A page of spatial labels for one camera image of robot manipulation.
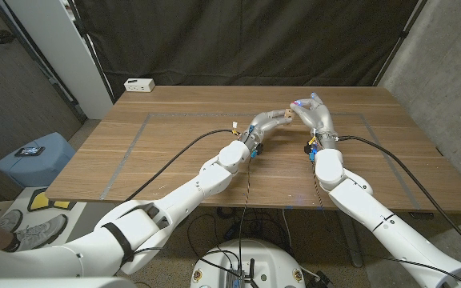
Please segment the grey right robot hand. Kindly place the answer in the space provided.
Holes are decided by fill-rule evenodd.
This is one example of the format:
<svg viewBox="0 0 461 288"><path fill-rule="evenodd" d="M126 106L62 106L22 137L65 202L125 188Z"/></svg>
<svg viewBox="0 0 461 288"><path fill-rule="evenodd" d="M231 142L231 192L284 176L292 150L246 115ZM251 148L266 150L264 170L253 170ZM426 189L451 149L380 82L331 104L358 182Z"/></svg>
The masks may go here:
<svg viewBox="0 0 461 288"><path fill-rule="evenodd" d="M324 149L337 150L336 138L338 135L334 128L331 113L315 92L309 98L293 101L290 108L310 128L311 134L316 137Z"/></svg>

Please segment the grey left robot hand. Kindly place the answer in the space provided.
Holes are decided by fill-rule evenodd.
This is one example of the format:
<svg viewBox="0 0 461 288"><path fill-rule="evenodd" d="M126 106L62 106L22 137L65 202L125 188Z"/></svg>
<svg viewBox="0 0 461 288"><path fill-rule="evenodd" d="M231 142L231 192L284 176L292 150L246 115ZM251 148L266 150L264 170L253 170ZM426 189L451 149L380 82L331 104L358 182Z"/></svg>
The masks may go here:
<svg viewBox="0 0 461 288"><path fill-rule="evenodd" d="M285 115L285 110L272 110L257 114L240 138L250 152L253 152L263 142L267 132L277 126L287 125L292 117Z"/></svg>

